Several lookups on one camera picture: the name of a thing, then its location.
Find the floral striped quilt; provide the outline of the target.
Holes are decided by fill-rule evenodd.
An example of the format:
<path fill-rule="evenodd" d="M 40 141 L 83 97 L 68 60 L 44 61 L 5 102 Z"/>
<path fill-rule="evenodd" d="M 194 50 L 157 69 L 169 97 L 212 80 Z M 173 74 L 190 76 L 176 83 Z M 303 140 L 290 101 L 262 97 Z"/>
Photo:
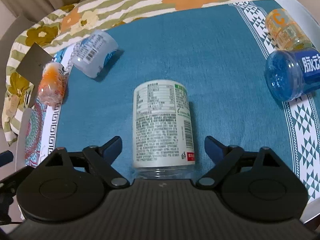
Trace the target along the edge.
<path fill-rule="evenodd" d="M 5 57 L 7 90 L 4 105 L 8 106 L 12 95 L 19 97 L 16 112 L 2 115 L 7 143 L 17 140 L 22 114 L 28 104 L 27 96 L 33 90 L 33 85 L 16 72 L 33 44 L 53 55 L 98 29 L 108 30 L 141 18 L 238 1 L 254 0 L 84 0 L 68 2 L 31 27 L 24 27 L 14 35 Z"/>

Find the white label clear plastic cup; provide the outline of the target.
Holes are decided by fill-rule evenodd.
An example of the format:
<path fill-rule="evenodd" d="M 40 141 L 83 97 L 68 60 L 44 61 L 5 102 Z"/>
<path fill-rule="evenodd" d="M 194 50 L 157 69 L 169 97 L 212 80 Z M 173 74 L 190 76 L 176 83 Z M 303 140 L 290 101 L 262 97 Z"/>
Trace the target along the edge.
<path fill-rule="evenodd" d="M 187 90 L 171 80 L 152 80 L 133 93 L 133 168 L 140 178 L 184 179 L 195 165 Z"/>

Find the white blue label cup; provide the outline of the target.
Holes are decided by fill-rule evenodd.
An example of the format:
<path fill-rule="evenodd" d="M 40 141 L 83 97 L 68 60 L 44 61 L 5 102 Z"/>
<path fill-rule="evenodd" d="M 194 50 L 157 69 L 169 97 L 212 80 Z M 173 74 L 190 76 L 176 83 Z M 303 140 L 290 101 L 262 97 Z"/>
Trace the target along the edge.
<path fill-rule="evenodd" d="M 115 39 L 107 32 L 95 30 L 81 42 L 71 61 L 87 77 L 95 79 L 118 48 Z"/>

